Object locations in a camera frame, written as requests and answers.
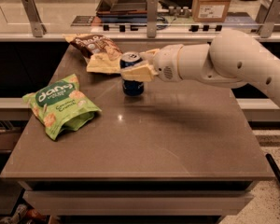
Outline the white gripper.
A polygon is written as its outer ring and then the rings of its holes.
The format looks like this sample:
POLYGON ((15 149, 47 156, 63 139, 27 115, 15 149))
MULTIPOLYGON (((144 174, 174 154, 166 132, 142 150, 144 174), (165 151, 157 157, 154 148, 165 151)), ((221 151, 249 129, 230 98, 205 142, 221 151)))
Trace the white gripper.
POLYGON ((182 78, 178 72, 178 54, 182 48, 181 44, 177 44, 142 51, 140 57, 153 63, 154 67, 148 63, 129 66, 120 70, 121 77, 128 81, 150 82, 158 75, 164 82, 179 82, 182 78))

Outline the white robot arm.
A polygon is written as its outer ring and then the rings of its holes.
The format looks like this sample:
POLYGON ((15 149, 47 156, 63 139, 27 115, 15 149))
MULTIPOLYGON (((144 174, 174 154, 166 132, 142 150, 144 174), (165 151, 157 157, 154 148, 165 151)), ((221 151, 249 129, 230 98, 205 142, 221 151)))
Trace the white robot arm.
POLYGON ((249 84, 280 107, 280 59, 244 32, 229 29, 220 32, 210 44, 168 45, 142 52, 140 57, 140 63, 120 70, 123 79, 192 79, 227 88, 249 84))

